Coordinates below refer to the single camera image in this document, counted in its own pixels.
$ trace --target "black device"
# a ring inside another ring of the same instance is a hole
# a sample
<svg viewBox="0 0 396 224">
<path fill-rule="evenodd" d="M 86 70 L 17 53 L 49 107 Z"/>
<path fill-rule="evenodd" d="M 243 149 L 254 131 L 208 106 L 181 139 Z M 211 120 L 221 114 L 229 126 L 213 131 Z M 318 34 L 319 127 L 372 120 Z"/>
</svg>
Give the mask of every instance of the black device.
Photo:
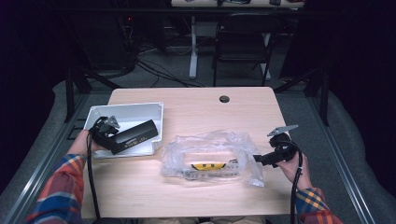
<svg viewBox="0 0 396 224">
<path fill-rule="evenodd" d="M 270 5 L 279 7 L 281 0 L 270 0 Z"/>
<path fill-rule="evenodd" d="M 268 136 L 272 135 L 273 137 L 270 139 L 269 143 L 275 150 L 263 156 L 253 155 L 254 160 L 256 162 L 261 162 L 262 165 L 272 165 L 274 168 L 277 167 L 277 162 L 291 160 L 298 148 L 285 132 L 296 127 L 298 127 L 298 125 L 280 127 L 270 132 Z"/>
<path fill-rule="evenodd" d="M 111 150 L 113 155 L 158 135 L 152 119 L 120 133 L 119 127 L 114 116 L 100 117 L 90 128 L 90 134 L 95 143 Z"/>
</svg>

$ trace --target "white plastic container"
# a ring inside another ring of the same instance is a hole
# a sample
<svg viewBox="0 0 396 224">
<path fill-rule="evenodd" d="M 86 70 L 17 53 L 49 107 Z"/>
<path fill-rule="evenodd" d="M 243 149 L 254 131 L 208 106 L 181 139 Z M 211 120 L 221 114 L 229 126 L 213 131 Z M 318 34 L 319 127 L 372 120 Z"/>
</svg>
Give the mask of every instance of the white plastic container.
<svg viewBox="0 0 396 224">
<path fill-rule="evenodd" d="M 163 103 L 133 104 L 133 105 L 98 105 L 91 107 L 84 129 L 89 130 L 100 117 L 116 117 L 120 132 L 152 119 L 158 130 L 158 135 L 130 147 L 116 155 L 110 150 L 98 150 L 92 153 L 95 159 L 148 156 L 162 145 L 163 140 Z"/>
</svg>

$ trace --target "clear plastic bag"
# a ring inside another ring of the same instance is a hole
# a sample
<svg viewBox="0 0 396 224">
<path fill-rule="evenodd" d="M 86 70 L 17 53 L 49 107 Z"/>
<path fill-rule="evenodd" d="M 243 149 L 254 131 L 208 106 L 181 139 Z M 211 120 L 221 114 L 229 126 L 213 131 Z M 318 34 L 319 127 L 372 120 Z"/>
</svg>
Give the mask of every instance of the clear plastic bag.
<svg viewBox="0 0 396 224">
<path fill-rule="evenodd" d="M 177 136 L 163 150 L 162 175 L 212 182 L 245 181 L 263 187 L 254 154 L 258 151 L 248 133 L 214 131 Z"/>
</svg>

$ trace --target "plaid shirt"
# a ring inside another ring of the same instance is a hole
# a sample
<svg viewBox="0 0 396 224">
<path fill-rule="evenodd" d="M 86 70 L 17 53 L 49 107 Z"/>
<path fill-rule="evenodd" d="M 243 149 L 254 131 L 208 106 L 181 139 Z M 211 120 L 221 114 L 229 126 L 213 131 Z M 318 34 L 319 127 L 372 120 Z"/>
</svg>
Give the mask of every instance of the plaid shirt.
<svg viewBox="0 0 396 224">
<path fill-rule="evenodd" d="M 86 158 L 68 154 L 55 166 L 55 173 L 35 204 L 35 210 L 26 218 L 26 223 L 82 223 L 81 204 L 84 192 L 82 171 Z M 296 208 L 303 223 L 339 224 L 324 201 L 320 189 L 297 191 Z"/>
<path fill-rule="evenodd" d="M 299 219 L 303 223 L 342 223 L 340 219 L 330 211 L 321 189 L 302 189 L 297 191 L 296 196 L 297 213 L 299 214 Z"/>
<path fill-rule="evenodd" d="M 68 154 L 57 164 L 26 223 L 82 223 L 82 171 L 86 158 Z"/>
</svg>

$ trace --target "chair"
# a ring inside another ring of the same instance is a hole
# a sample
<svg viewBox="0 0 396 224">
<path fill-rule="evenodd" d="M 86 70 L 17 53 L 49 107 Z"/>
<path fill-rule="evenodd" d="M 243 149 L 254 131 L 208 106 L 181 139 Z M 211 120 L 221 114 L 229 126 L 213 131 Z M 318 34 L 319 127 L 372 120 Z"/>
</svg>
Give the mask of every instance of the chair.
<svg viewBox="0 0 396 224">
<path fill-rule="evenodd" d="M 212 68 L 213 86 L 216 86 L 218 62 L 266 63 L 262 86 L 268 73 L 272 46 L 282 29 L 282 20 L 263 13 L 232 13 L 219 19 Z M 270 34 L 265 44 L 264 34 Z"/>
</svg>

